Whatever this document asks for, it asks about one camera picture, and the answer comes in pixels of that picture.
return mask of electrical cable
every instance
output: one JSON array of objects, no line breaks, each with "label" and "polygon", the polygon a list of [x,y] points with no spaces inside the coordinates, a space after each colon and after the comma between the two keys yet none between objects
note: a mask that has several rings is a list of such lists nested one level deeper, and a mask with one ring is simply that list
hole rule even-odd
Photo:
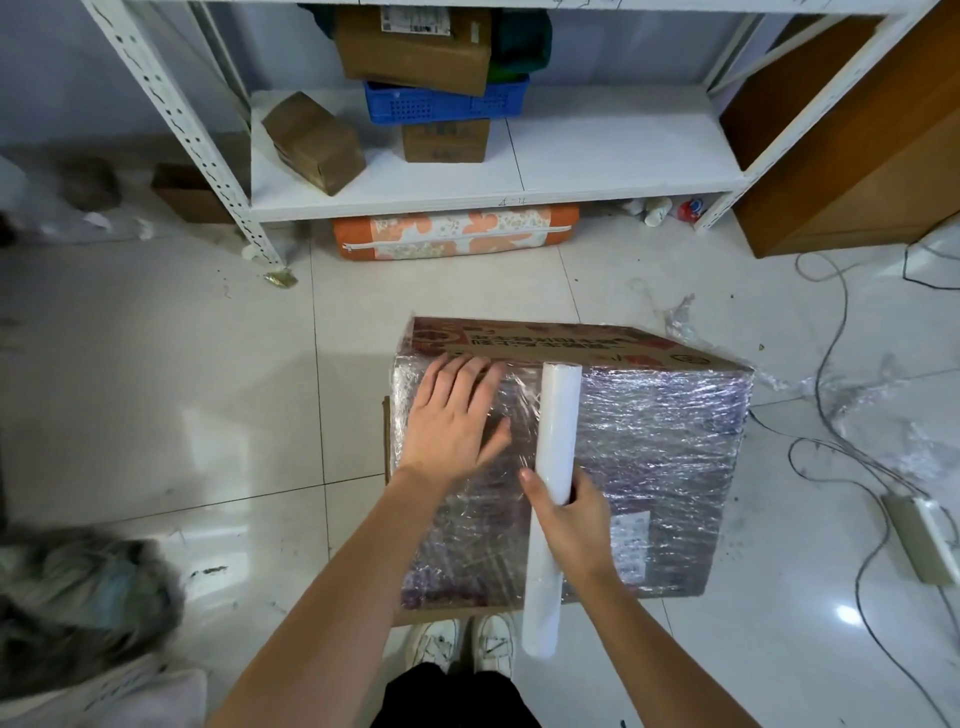
[{"label": "electrical cable", "polygon": [[[880,651],[882,651],[883,654],[886,655],[887,659],[891,663],[893,663],[894,666],[900,672],[902,672],[903,675],[906,676],[906,678],[911,683],[913,683],[914,687],[916,687],[918,691],[920,691],[920,694],[924,697],[924,700],[926,700],[927,704],[930,706],[933,712],[937,714],[937,717],[940,718],[940,722],[944,724],[945,728],[953,728],[953,725],[950,723],[947,716],[944,714],[943,710],[941,710],[940,706],[937,705],[937,702],[933,699],[933,696],[930,695],[929,691],[924,687],[923,683],[921,683],[920,680],[918,680],[916,676],[914,676],[914,674],[910,672],[910,670],[904,667],[903,664],[890,653],[890,650],[887,649],[886,645],[880,641],[880,638],[876,635],[876,632],[874,632],[874,628],[871,626],[870,621],[867,619],[867,615],[863,611],[863,600],[860,595],[860,587],[863,582],[863,575],[867,572],[867,568],[874,562],[874,559],[876,559],[877,555],[883,550],[883,548],[887,544],[890,543],[890,537],[893,535],[893,526],[890,522],[890,515],[887,513],[887,509],[883,506],[883,501],[880,500],[880,496],[878,496],[872,488],[864,485],[858,480],[852,480],[848,478],[819,478],[819,477],[812,477],[810,475],[807,475],[800,468],[797,467],[797,464],[794,461],[794,450],[797,448],[797,446],[800,443],[803,443],[803,442],[817,443],[818,441],[814,438],[797,437],[794,435],[789,435],[786,432],[780,432],[779,430],[773,429],[771,426],[761,422],[753,410],[750,411],[750,417],[755,423],[757,423],[764,429],[768,429],[771,432],[774,432],[778,435],[782,435],[783,437],[794,438],[793,442],[790,444],[789,450],[787,451],[787,461],[790,463],[790,468],[799,477],[803,478],[804,480],[808,480],[811,483],[849,483],[851,485],[855,485],[857,488],[860,488],[862,491],[867,493],[870,496],[870,498],[873,500],[873,502],[876,504],[876,507],[880,510],[880,513],[883,516],[883,536],[880,538],[880,541],[877,543],[877,545],[874,546],[873,550],[871,550],[871,552],[867,554],[867,557],[860,564],[860,568],[857,570],[856,576],[853,578],[853,601],[856,604],[856,611],[860,615],[860,620],[863,622],[863,626],[866,628],[867,634],[870,635],[870,638],[874,641],[876,646],[880,648]],[[880,480],[879,476],[870,469],[870,466],[868,466],[866,463],[859,460],[858,458],[854,457],[849,452],[841,450],[840,448],[831,448],[831,449],[837,452],[840,452],[841,454],[846,455],[847,457],[850,457],[852,460],[854,460],[855,462],[863,466],[863,468],[868,473],[870,473],[873,477],[875,477],[877,480]],[[943,595],[942,590],[941,590],[941,596],[944,597],[944,602],[947,603],[947,598]],[[952,616],[953,615],[952,609],[949,608],[949,612],[950,612],[950,615]]]},{"label": "electrical cable", "polygon": [[[910,246],[907,245],[906,249],[904,250],[904,258],[903,258],[903,279],[904,280],[908,280],[910,282],[916,282],[921,285],[925,285],[928,288],[933,288],[935,290],[960,290],[960,288],[946,288],[943,286],[935,286],[933,284],[926,283],[925,281],[908,278],[906,275],[906,264],[907,264],[907,256],[908,256],[909,248]],[[918,486],[916,483],[911,482],[909,478],[907,478],[902,473],[899,473],[895,469],[884,465],[883,463],[879,462],[868,453],[864,452],[862,449],[855,446],[852,442],[850,442],[850,440],[848,440],[846,437],[841,435],[840,432],[837,431],[837,428],[833,424],[833,422],[830,421],[830,418],[828,417],[827,412],[824,408],[824,402],[823,402],[823,390],[822,390],[823,378],[824,378],[824,373],[826,372],[827,367],[829,365],[830,357],[833,354],[833,350],[836,348],[837,342],[840,341],[840,338],[843,336],[843,333],[847,328],[847,321],[850,313],[850,289],[847,285],[847,279],[844,277],[844,273],[846,273],[847,271],[850,271],[851,268],[856,267],[856,265],[858,264],[850,265],[850,266],[847,266],[846,268],[841,269],[829,257],[818,253],[816,255],[819,255],[820,257],[822,257],[827,263],[829,263],[830,267],[833,268],[833,273],[821,278],[816,278],[809,275],[801,268],[800,261],[804,255],[807,255],[807,254],[801,253],[797,255],[797,257],[794,259],[794,270],[796,270],[797,274],[801,278],[805,280],[809,280],[811,282],[815,282],[815,283],[831,280],[834,278],[839,278],[840,284],[843,289],[843,314],[840,318],[840,324],[837,326],[836,333],[833,335],[833,339],[830,342],[829,346],[827,347],[827,352],[824,354],[824,358],[821,360],[820,366],[817,367],[817,373],[814,379],[814,388],[813,388],[814,399],[815,399],[816,408],[817,408],[817,415],[820,419],[820,422],[827,429],[827,432],[834,439],[834,442],[829,442],[826,440],[812,438],[812,437],[796,437],[793,435],[789,435],[785,432],[780,432],[779,430],[773,429],[771,426],[761,422],[760,419],[756,416],[756,413],[754,412],[753,409],[750,410],[749,414],[751,419],[754,422],[756,422],[758,425],[763,427],[764,429],[770,430],[771,432],[781,435],[783,437],[793,438],[793,442],[790,444],[790,448],[787,451],[787,461],[790,463],[790,468],[799,477],[814,483],[849,483],[851,485],[855,485],[856,487],[860,488],[861,490],[869,494],[870,498],[876,504],[876,507],[879,508],[880,513],[883,515],[883,522],[884,522],[883,537],[880,539],[879,543],[874,547],[874,549],[867,555],[867,557],[860,564],[860,568],[857,570],[856,577],[853,580],[853,596],[854,596],[854,601],[856,603],[856,611],[860,615],[860,619],[863,621],[863,625],[867,630],[867,634],[870,635],[871,639],[874,641],[876,646],[880,648],[880,651],[882,651],[883,654],[886,655],[887,659],[890,660],[890,662],[893,663],[894,666],[897,667],[897,669],[899,669],[900,672],[902,672],[903,675],[906,676],[906,678],[911,683],[913,683],[914,687],[916,687],[917,690],[920,692],[920,694],[924,697],[927,704],[930,706],[933,712],[937,714],[937,717],[944,724],[944,726],[946,726],[946,728],[953,728],[950,721],[947,719],[947,716],[944,714],[940,706],[936,703],[936,701],[933,699],[933,697],[930,695],[927,689],[923,686],[923,684],[913,675],[912,672],[910,672],[906,667],[904,667],[900,663],[900,661],[898,661],[897,658],[895,658],[890,653],[890,651],[886,648],[886,646],[880,641],[879,637],[874,632],[873,627],[870,625],[869,621],[867,620],[866,614],[863,611],[863,604],[860,597],[860,585],[863,580],[863,575],[864,573],[866,573],[867,568],[873,563],[876,556],[890,542],[890,538],[893,534],[893,525],[890,520],[890,514],[887,513],[887,509],[884,507],[883,501],[880,499],[880,496],[878,496],[872,488],[864,485],[858,480],[851,480],[846,478],[811,477],[806,473],[804,473],[802,470],[800,470],[800,468],[797,467],[797,464],[794,461],[794,450],[797,448],[797,446],[800,443],[803,443],[803,442],[813,443],[817,447],[824,447],[834,452],[839,452],[840,454],[850,457],[850,459],[859,463],[863,467],[863,469],[867,471],[867,473],[872,475],[874,479],[881,486],[883,486],[883,488],[886,489],[888,493],[892,495],[895,495],[896,493],[894,492],[893,488],[891,488],[891,486],[880,476],[881,473],[891,478],[894,482],[896,482],[897,484],[905,488],[911,494],[920,495],[922,497],[930,499],[930,494],[926,490]],[[950,524],[950,528],[953,531],[953,543],[951,544],[951,547],[958,548],[960,547],[960,530],[958,530],[957,528],[957,522],[945,506],[941,505],[940,509],[944,513],[944,515],[947,517],[947,520],[949,521],[949,524]],[[954,632],[957,634],[958,640],[960,640],[960,625],[958,625],[957,623],[956,615],[954,614],[953,608],[948,602],[947,596],[944,593],[943,589],[940,589],[939,591],[940,591],[940,596],[943,599],[945,606],[947,607],[948,615],[953,625]]]},{"label": "electrical cable", "polygon": [[[957,287],[957,286],[934,285],[933,283],[928,283],[925,280],[912,279],[906,275],[906,266],[907,266],[907,262],[910,259],[910,247],[917,245],[917,243],[919,242],[920,240],[915,240],[912,243],[907,243],[906,247],[903,249],[903,270],[900,272],[900,277],[911,283],[918,283],[919,285],[925,286],[926,288],[932,288],[934,291],[960,291],[960,287]],[[926,245],[922,245],[920,247],[923,248],[928,253],[933,253],[937,257],[946,258],[947,260],[960,260],[960,256],[957,256],[957,255],[948,255],[946,253],[941,253],[940,251],[935,251],[932,248],[927,248]]]},{"label": "electrical cable", "polygon": [[947,608],[947,614],[950,617],[950,624],[953,625],[953,634],[956,637],[957,646],[960,647],[960,624],[957,623],[957,616],[953,611],[953,605],[950,604],[949,599],[947,599],[947,593],[943,587],[937,587],[937,591],[940,592],[940,598],[944,600],[944,606]]}]

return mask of plastic stretch wrap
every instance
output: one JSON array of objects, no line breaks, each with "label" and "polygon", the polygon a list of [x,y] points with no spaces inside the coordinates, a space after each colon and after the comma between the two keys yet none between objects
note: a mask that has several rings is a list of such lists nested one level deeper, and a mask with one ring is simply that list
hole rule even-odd
[{"label": "plastic stretch wrap", "polygon": [[[430,356],[402,347],[392,375],[391,460]],[[513,442],[441,506],[403,584],[407,609],[520,606],[541,365],[508,361],[490,425]],[[743,433],[753,373],[585,366],[576,461],[610,502],[617,569],[640,596],[701,594]],[[564,585],[564,601],[575,595]]]}]

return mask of shelf board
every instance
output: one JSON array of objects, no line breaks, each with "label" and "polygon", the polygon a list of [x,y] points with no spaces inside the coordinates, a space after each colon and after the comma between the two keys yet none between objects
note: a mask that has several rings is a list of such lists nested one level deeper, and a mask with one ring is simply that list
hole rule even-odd
[{"label": "shelf board", "polygon": [[289,91],[252,100],[252,215],[261,222],[541,205],[737,189],[743,174],[698,86],[532,86],[521,116],[491,123],[482,164],[410,164],[399,127],[363,91],[308,93],[357,130],[367,169],[329,197],[284,165],[261,123]]},{"label": "shelf board", "polygon": [[509,119],[524,193],[550,202],[724,192],[743,174],[698,86],[531,86]]},{"label": "shelf board", "polygon": [[[295,3],[298,0],[226,0],[233,3]],[[314,0],[320,4],[382,5],[377,0]],[[910,12],[928,0],[396,0],[389,5],[437,5],[480,8],[547,8],[548,10],[625,10],[699,12],[789,12],[800,14],[886,15]]]},{"label": "shelf board", "polygon": [[279,160],[261,123],[289,91],[259,91],[252,99],[251,205],[260,222],[485,207],[521,195],[514,150],[503,119],[490,124],[482,164],[410,164],[400,127],[378,127],[362,89],[307,91],[357,131],[367,169],[330,197]]}]

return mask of white metal shelf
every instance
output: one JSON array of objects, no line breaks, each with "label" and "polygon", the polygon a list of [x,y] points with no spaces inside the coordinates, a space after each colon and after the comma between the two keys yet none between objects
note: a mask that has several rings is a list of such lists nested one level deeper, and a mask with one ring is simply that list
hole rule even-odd
[{"label": "white metal shelf", "polygon": [[532,86],[491,123],[482,164],[410,164],[399,127],[375,126],[361,89],[310,91],[360,135],[367,169],[329,197],[279,160],[253,95],[251,212],[260,222],[725,192],[743,173],[699,86]]},{"label": "white metal shelf", "polygon": [[[151,0],[132,0],[150,2]],[[376,0],[354,0],[327,5],[384,5]],[[926,0],[394,0],[387,5],[436,5],[479,8],[546,8],[547,10],[787,12],[793,14],[887,15],[912,12]],[[218,0],[232,3],[296,3],[298,0]]]},{"label": "white metal shelf", "polygon": [[[149,34],[131,13],[130,5],[139,0],[82,2],[248,241],[267,260],[278,264],[283,255],[273,246],[261,222],[724,192],[696,224],[697,230],[709,228],[936,5],[936,0],[398,0],[397,4],[413,5],[886,17],[742,172],[713,116],[706,89],[724,83],[728,75],[725,67],[754,27],[749,15],[702,87],[531,87],[523,115],[491,123],[488,158],[479,165],[407,164],[397,128],[377,128],[370,123],[361,90],[318,92],[321,103],[342,113],[359,131],[368,160],[363,175],[332,198],[282,165],[263,130],[260,120],[264,112],[285,92],[255,94],[252,195],[247,200],[242,185],[180,92]],[[828,24],[821,22],[816,30]],[[767,54],[767,60],[784,51],[775,48]]]}]

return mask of cardboard box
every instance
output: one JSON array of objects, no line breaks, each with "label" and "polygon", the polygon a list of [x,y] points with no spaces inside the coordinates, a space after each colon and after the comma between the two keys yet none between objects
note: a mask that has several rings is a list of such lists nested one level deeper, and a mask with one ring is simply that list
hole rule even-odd
[{"label": "cardboard box", "polygon": [[413,162],[481,162],[490,119],[435,121],[403,126],[403,157]]},{"label": "cardboard box", "polygon": [[328,195],[367,168],[357,132],[302,91],[277,104],[263,128],[280,159]]},{"label": "cardboard box", "polygon": [[380,11],[377,6],[337,7],[334,40],[347,78],[484,94],[490,68],[490,10],[451,8],[449,36],[386,32]]},{"label": "cardboard box", "polygon": [[233,224],[204,173],[192,164],[158,164],[150,187],[183,222]]},{"label": "cardboard box", "polygon": [[[637,597],[702,594],[750,402],[753,372],[635,328],[416,317],[392,374],[387,470],[416,384],[442,353],[504,360],[490,417],[513,442],[441,508],[420,543],[395,623],[522,603],[530,515],[516,482],[534,461],[542,362],[584,366],[577,457],[608,496],[614,562]],[[568,587],[564,601],[576,600]]]}]

